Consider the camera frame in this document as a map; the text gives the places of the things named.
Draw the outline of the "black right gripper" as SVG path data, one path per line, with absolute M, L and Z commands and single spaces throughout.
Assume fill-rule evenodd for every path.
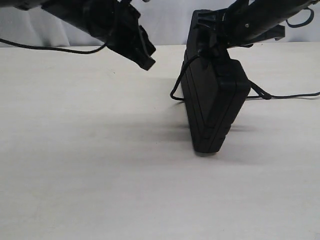
M 280 23 L 284 15 L 284 0 L 237 0 L 222 10 L 197 10 L 196 27 L 219 27 L 222 44 L 212 47 L 211 58 L 226 62 L 230 60 L 227 47 L 251 47 L 254 43 L 283 39 L 285 27 Z

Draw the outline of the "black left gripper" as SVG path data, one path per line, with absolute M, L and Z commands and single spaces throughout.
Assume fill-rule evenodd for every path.
M 105 2 L 104 6 L 109 24 L 107 47 L 129 58 L 141 69 L 149 70 L 156 62 L 152 58 L 156 47 L 143 26 L 138 24 L 138 10 L 130 2 Z

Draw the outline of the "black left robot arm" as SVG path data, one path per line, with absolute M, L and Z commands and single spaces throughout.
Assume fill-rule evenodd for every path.
M 21 11 L 41 8 L 89 34 L 103 45 L 86 54 L 108 48 L 148 71 L 155 60 L 155 46 L 139 24 L 140 12 L 129 0 L 2 0 L 1 8 Z

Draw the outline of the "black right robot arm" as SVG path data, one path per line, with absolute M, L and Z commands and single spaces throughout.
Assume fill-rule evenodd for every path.
M 301 11 L 309 11 L 309 18 L 290 28 L 308 25 L 315 16 L 311 5 L 316 0 L 237 0 L 219 10 L 195 11 L 197 54 L 203 58 L 217 57 L 218 49 L 250 48 L 255 43 L 285 37 L 283 22 Z

